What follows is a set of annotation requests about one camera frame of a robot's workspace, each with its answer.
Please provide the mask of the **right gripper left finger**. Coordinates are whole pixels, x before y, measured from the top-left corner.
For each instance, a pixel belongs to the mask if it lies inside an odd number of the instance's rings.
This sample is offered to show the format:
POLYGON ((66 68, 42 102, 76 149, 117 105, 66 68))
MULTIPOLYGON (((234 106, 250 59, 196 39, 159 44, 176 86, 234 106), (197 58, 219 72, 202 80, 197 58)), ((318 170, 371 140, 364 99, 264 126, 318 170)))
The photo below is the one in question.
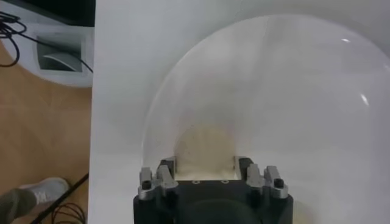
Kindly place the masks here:
POLYGON ((153 175, 150 167, 143 167, 140 171, 139 199, 152 200, 158 193, 164 197, 175 194, 179 185, 174 179, 175 172, 175 156, 161 160, 155 175, 153 175))

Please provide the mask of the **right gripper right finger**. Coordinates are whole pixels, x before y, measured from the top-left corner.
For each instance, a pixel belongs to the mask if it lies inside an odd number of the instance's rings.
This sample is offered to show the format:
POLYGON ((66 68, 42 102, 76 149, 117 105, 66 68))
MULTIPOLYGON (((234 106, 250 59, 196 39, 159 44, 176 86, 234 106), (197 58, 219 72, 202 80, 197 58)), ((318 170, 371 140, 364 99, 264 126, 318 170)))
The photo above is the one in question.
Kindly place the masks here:
POLYGON ((276 166, 266 166, 263 173, 257 164, 245 156, 235 156, 236 176, 251 189, 275 199, 288 198, 288 185, 281 178, 276 166))

